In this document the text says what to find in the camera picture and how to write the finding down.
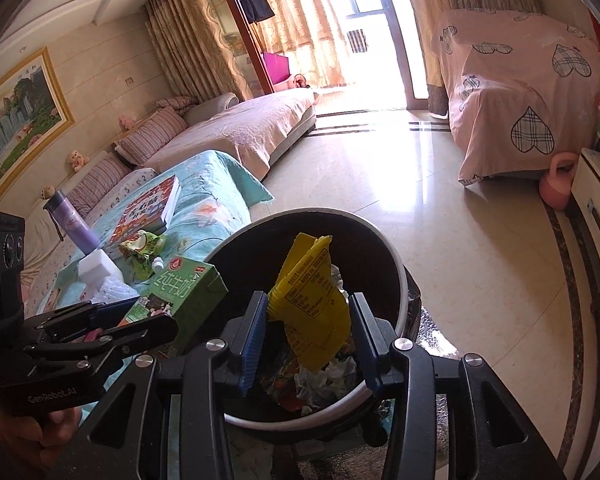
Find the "left hand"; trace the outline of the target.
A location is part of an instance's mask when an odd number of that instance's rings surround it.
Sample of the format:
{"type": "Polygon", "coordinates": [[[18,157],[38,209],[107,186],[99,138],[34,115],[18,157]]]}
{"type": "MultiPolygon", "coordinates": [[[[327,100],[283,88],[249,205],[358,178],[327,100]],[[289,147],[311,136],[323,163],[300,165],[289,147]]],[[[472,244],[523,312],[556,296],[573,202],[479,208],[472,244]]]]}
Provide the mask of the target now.
{"type": "Polygon", "coordinates": [[[15,416],[0,407],[0,442],[34,468],[50,470],[80,426],[82,410],[51,412],[40,424],[30,416],[15,416]]]}

